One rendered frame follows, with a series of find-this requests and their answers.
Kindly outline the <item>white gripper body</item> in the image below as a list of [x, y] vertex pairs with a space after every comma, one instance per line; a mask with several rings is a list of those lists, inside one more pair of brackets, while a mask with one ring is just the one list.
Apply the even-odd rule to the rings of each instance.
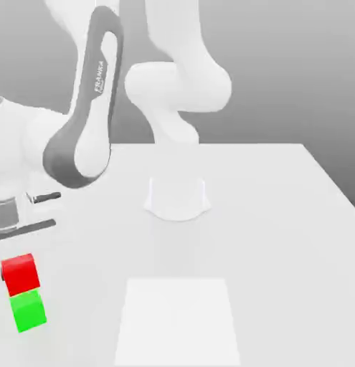
[[0, 254], [26, 254], [50, 248], [56, 243], [57, 222], [46, 219], [0, 233]]

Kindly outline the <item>small red cube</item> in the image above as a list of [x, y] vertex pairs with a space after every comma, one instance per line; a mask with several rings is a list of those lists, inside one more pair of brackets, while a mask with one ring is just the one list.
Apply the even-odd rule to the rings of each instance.
[[10, 297], [40, 287], [36, 264], [31, 253], [2, 260], [1, 278]]

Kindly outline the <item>small green cube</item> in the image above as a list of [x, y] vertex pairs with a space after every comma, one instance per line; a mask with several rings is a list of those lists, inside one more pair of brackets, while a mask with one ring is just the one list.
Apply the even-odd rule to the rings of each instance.
[[47, 316], [38, 289], [28, 290], [9, 298], [16, 329], [19, 333], [47, 322]]

